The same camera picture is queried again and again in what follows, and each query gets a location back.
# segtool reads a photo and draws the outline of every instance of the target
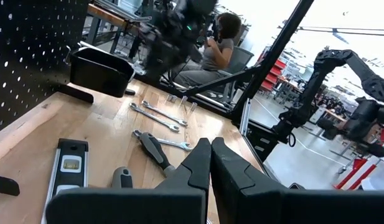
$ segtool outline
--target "black robotic arm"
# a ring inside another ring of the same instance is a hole
[[[314,72],[305,90],[288,111],[280,114],[280,122],[273,126],[273,130],[282,139],[287,138],[293,128],[305,124],[312,115],[311,109],[314,107],[312,101],[325,76],[335,67],[345,64],[349,65],[361,79],[363,90],[381,103],[359,98],[357,99],[358,108],[342,129],[336,128],[330,121],[320,121],[318,125],[327,131],[325,136],[329,139],[335,138],[337,134],[342,134],[351,141],[369,147],[370,149],[367,149],[369,153],[383,157],[383,147],[369,144],[362,139],[375,123],[384,124],[384,79],[376,75],[352,50],[324,50],[317,54],[314,61]]]

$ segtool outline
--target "black bin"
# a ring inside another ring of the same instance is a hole
[[[80,48],[70,54],[70,82],[110,96],[124,96],[134,70],[125,60],[114,55]]]

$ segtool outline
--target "wrench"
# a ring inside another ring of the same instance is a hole
[[[147,107],[147,108],[149,108],[150,110],[153,110],[153,111],[155,111],[155,112],[157,112],[157,113],[159,113],[159,114],[161,114],[161,115],[166,116],[167,118],[169,118],[169,119],[171,119],[171,120],[173,120],[173,121],[178,122],[178,123],[179,123],[181,126],[183,126],[183,127],[186,127],[186,126],[187,126],[187,122],[186,122],[186,121],[184,121],[184,120],[182,120],[182,119],[175,118],[175,117],[173,117],[173,116],[171,116],[171,115],[169,115],[169,114],[167,114],[167,113],[165,113],[165,112],[162,112],[161,110],[159,110],[159,109],[157,109],[157,108],[152,107],[152,106],[149,104],[149,102],[147,102],[146,100],[142,101],[142,105],[145,106],[145,107]]]
[[[175,133],[178,133],[179,132],[179,127],[178,126],[175,126],[171,123],[167,123],[165,121],[162,121],[161,119],[155,117],[154,115],[152,114],[149,114],[148,112],[146,111],[143,111],[141,110],[140,108],[138,108],[138,106],[136,105],[136,103],[130,103],[129,104],[129,107],[132,109],[132,110],[135,110],[136,112],[139,112],[155,121],[157,121],[158,123],[162,124],[162,125],[165,125],[167,126],[171,131],[175,132]]]
[[[141,134],[142,134],[142,132],[140,130],[134,130],[132,132],[132,135],[134,137],[136,137],[137,139],[139,139],[139,137],[141,137]],[[169,145],[169,146],[175,146],[175,147],[178,147],[180,149],[185,150],[186,152],[190,152],[192,150],[192,148],[189,147],[190,144],[187,143],[187,142],[176,143],[176,142],[168,141],[168,140],[165,140],[165,139],[158,139],[158,138],[156,138],[156,139],[161,144],[166,144],[166,145]]]

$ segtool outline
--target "pegboard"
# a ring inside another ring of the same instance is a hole
[[[89,0],[0,0],[0,130],[68,83]]]

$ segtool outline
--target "person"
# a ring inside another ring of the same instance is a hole
[[[241,20],[226,12],[217,17],[218,41],[207,39],[201,65],[181,64],[172,69],[174,81],[184,87],[212,82],[223,76],[218,70],[228,67],[233,52],[233,38],[239,33]]]

